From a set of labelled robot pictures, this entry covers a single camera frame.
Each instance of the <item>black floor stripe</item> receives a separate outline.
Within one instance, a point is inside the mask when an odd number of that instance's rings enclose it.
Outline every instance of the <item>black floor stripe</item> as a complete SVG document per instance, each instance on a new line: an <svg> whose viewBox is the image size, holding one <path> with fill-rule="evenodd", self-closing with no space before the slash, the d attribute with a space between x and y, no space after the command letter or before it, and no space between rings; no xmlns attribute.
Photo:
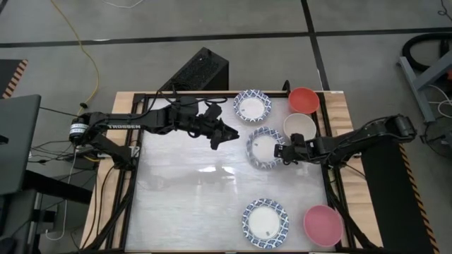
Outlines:
<svg viewBox="0 0 452 254"><path fill-rule="evenodd" d="M130 38L130 39L112 39L112 40L83 40L83 45L108 45L108 44L137 44L154 42L193 42L208 40L240 40L240 39L265 39L265 38L292 38L305 37L308 32L263 32L235 35L194 35L194 36L176 36L176 37L152 37L152 38ZM12 42L0 43L0 48L15 47L58 47L58 46L76 46L77 41L63 42Z"/></svg>
<svg viewBox="0 0 452 254"><path fill-rule="evenodd" d="M3 0L0 4L6 4L8 0ZM195 42L209 40L246 40L246 39L268 39L268 38L293 38L293 37L334 37L334 36L353 36L353 35L402 35L410 33L428 33L428 32L452 32L452 28L413 28L413 29L393 29L393 30L354 30L354 31L330 31L330 32L262 32L230 35L192 35L192 36L174 36L174 37L142 37L128 39L110 39L110 40L83 40L83 45L109 45L109 44L139 44L155 42ZM77 41L60 42L9 42L0 43L0 48L21 48L21 47L64 47L77 46Z"/></svg>
<svg viewBox="0 0 452 254"><path fill-rule="evenodd" d="M452 32L450 28L412 28L412 29L383 29L383 30L351 30L316 32L317 37L352 36L352 35L403 35L410 33Z"/></svg>
<svg viewBox="0 0 452 254"><path fill-rule="evenodd" d="M325 66L323 64L322 55L320 53L319 42L317 42L317 36L314 30L314 24L312 22L311 12L307 0L301 0L304 18L308 27L309 39L311 40L312 51L314 52L314 59L316 61L317 71L319 72L319 78L323 90L330 90L328 79L326 78Z"/></svg>

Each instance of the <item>floor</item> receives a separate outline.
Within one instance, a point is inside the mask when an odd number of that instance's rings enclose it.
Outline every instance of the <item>floor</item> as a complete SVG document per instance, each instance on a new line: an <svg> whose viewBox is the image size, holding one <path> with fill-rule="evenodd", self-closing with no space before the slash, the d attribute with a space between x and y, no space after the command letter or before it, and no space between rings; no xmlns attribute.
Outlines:
<svg viewBox="0 0 452 254"><path fill-rule="evenodd" d="M355 127L401 113L422 131L422 116L396 62L411 37L452 31L451 21L437 14L439 0L144 0L136 8L100 0L55 1L99 66L100 90L90 110L105 112L116 92L156 90L207 47L230 61L231 90L279 90L286 79L295 87L344 90ZM452 10L448 1L445 5ZM29 61L14 96L40 94L42 106L76 113L94 88L95 72L50 0L3 0L0 12L0 59ZM429 64L437 58L437 43L413 51ZM67 139L70 123L69 116L41 111L33 144ZM439 249L452 253L451 161L419 139L405 147ZM70 165L49 162L30 169L63 176ZM86 207L72 205L70 230L82 225L86 214ZM43 253L75 250L67 232L60 241L42 237L40 247Z"/></svg>

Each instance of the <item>metal stand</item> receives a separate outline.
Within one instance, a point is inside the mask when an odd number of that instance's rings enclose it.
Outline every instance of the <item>metal stand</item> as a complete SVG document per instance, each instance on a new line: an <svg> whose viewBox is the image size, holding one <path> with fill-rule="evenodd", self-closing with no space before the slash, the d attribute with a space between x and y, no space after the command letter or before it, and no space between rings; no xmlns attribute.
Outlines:
<svg viewBox="0 0 452 254"><path fill-rule="evenodd" d="M399 63L402 66L403 72L410 84L412 93L415 95L422 115L424 115L425 122L435 122L436 119L429 105L429 101L425 96L424 89L452 68L452 51L441 57L424 73L419 75L419 77L416 76L415 72L408 63L408 60L404 56L400 58Z"/></svg>

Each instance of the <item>black box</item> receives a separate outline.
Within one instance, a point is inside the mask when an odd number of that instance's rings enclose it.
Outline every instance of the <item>black box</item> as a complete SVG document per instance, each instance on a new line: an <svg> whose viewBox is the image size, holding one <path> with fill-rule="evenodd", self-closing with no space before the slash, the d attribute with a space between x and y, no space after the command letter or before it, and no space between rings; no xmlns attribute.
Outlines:
<svg viewBox="0 0 452 254"><path fill-rule="evenodd" d="M229 90L229 61L203 47L162 87L171 91Z"/></svg>

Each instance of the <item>blue and white plate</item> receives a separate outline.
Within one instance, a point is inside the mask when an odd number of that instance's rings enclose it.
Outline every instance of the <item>blue and white plate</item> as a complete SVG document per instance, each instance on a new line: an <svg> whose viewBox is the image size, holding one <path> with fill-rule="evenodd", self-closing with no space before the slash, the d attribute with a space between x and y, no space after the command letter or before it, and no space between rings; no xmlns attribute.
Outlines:
<svg viewBox="0 0 452 254"><path fill-rule="evenodd" d="M253 131L246 142L246 155L249 161L258 169L272 169L283 162L276 158L273 151L275 145L284 145L284 137L272 128L260 127Z"/></svg>
<svg viewBox="0 0 452 254"><path fill-rule="evenodd" d="M269 198L249 204L242 216L245 237L259 248L276 248L287 238L289 217L282 205Z"/></svg>
<svg viewBox="0 0 452 254"><path fill-rule="evenodd" d="M241 91L234 98L235 114L248 122L264 120L271 110L271 101L260 90Z"/></svg>

